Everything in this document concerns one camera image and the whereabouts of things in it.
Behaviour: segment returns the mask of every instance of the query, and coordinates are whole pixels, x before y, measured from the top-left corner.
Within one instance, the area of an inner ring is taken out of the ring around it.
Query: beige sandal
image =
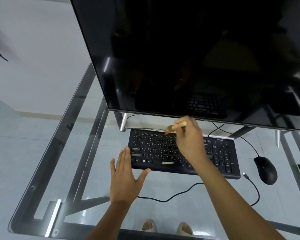
[[[181,222],[178,226],[178,229],[176,230],[176,235],[184,237],[193,237],[193,230],[187,223]]]
[[[155,222],[151,219],[145,220],[141,226],[141,231],[143,232],[158,232]]]

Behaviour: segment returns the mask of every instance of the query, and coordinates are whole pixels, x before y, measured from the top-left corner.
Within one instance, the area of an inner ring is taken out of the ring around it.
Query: white wall
[[[48,0],[0,0],[0,53],[0,100],[23,112],[62,115],[90,63],[71,4]]]

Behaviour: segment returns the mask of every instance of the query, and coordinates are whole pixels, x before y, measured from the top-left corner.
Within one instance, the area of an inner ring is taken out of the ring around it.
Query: left hand
[[[129,206],[139,195],[146,176],[151,171],[150,168],[144,169],[138,179],[133,176],[131,169],[130,149],[126,146],[120,151],[117,165],[115,167],[115,159],[110,162],[111,169],[111,185],[110,185],[110,201],[124,202]]]

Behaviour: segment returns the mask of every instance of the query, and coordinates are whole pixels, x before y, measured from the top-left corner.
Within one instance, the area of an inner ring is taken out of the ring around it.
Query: hand
[[[178,124],[182,121],[186,121],[187,125],[179,127]],[[195,164],[198,160],[207,157],[202,130],[194,118],[182,117],[174,122],[174,126],[176,127],[176,144],[190,164]]]
[[[115,167],[115,159],[110,162],[111,185],[110,185],[110,201],[124,202],[129,206],[139,195],[146,176],[151,171],[150,168],[144,169],[138,179],[133,176],[131,169],[130,149],[126,146],[120,151],[117,166]]]

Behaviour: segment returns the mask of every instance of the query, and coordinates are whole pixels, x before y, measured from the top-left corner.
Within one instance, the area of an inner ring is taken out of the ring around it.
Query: monitor screen
[[[71,0],[110,110],[300,130],[300,0]]]

